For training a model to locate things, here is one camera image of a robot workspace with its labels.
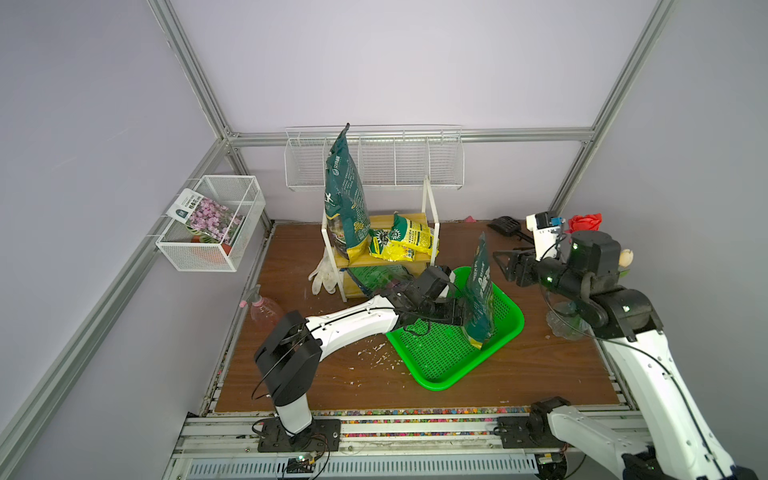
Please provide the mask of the dark green fertilizer bag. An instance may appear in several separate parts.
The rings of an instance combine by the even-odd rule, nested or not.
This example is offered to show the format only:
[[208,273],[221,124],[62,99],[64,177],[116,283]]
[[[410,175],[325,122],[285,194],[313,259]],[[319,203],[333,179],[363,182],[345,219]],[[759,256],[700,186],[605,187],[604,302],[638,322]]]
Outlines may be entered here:
[[481,233],[463,290],[464,332],[470,344],[482,349],[493,336],[493,284],[486,234]]
[[324,211],[332,246],[350,263],[368,248],[370,216],[362,181],[351,155],[347,123],[325,161]]

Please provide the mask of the green plastic basket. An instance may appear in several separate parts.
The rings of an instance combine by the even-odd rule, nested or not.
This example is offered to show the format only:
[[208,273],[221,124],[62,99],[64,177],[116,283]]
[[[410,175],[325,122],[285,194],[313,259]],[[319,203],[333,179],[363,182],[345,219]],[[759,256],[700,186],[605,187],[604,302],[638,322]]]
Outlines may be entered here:
[[[455,279],[449,298],[465,301],[463,290],[470,267],[463,266],[452,271]],[[397,314],[395,326],[386,336],[414,379],[428,390],[442,391],[451,387],[517,337],[524,328],[520,308],[501,289],[493,286],[495,331],[482,349],[476,349],[468,341],[463,327],[443,325],[432,320],[414,320],[400,310],[400,292],[411,280],[381,292],[381,296],[394,305]]]

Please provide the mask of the green seed bag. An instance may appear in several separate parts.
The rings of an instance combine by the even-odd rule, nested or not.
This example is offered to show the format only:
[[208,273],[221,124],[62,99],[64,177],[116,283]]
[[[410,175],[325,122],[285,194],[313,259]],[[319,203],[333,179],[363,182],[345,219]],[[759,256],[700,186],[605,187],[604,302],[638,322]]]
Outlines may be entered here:
[[351,267],[346,273],[367,298],[413,278],[413,275],[399,264]]

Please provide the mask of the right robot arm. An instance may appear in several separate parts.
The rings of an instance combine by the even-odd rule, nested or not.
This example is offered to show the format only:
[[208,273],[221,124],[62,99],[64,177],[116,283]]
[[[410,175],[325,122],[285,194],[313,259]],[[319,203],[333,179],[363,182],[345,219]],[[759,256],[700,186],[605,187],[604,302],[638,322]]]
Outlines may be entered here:
[[532,249],[496,251],[504,277],[574,303],[618,368],[650,441],[634,440],[562,400],[544,407],[545,431],[576,447],[619,479],[754,479],[709,428],[672,358],[649,298],[620,285],[621,246],[600,231],[576,231],[566,260]]

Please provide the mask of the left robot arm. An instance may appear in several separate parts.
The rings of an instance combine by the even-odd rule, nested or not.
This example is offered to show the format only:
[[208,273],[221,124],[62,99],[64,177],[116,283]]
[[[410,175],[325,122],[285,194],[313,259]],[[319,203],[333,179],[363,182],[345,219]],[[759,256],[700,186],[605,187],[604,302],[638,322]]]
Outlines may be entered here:
[[321,316],[285,314],[254,354],[276,415],[257,420],[252,431],[260,453],[336,452],[337,419],[316,419],[307,394],[321,362],[370,336],[402,330],[418,321],[463,324],[456,274],[430,266],[418,277],[383,290],[359,305]]

